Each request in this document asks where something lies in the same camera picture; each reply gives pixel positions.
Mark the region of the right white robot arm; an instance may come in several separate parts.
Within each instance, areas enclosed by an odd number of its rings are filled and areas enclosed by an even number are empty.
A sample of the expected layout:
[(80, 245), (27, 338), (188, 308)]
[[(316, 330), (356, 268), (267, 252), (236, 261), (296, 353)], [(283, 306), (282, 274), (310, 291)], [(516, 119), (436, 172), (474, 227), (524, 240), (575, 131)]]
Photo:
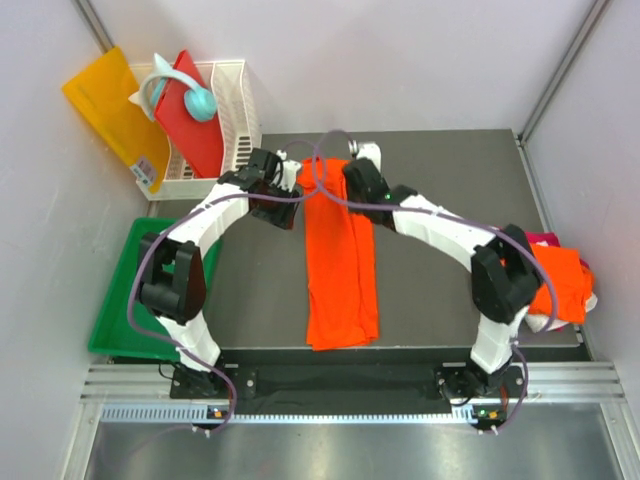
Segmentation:
[(513, 224), (480, 227), (410, 187), (391, 188), (370, 159), (353, 160), (342, 172), (351, 212), (426, 243), (469, 272), (480, 317), (463, 378), (469, 395), (492, 394), (503, 383), (512, 342), (543, 283), (524, 231)]

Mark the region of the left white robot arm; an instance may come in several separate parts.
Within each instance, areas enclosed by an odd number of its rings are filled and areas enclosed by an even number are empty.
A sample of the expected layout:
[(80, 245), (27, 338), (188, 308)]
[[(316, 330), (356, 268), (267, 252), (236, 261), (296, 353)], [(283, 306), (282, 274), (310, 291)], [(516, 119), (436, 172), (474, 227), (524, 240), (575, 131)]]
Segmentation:
[(216, 366), (221, 349), (204, 319), (208, 293), (203, 260), (233, 223), (251, 214), (283, 230), (293, 227), (304, 189), (302, 169), (286, 153), (255, 148), (249, 162), (221, 175), (183, 219), (160, 234), (143, 236), (132, 293), (168, 333), (180, 362), (194, 370), (192, 384), (205, 396), (226, 387)]

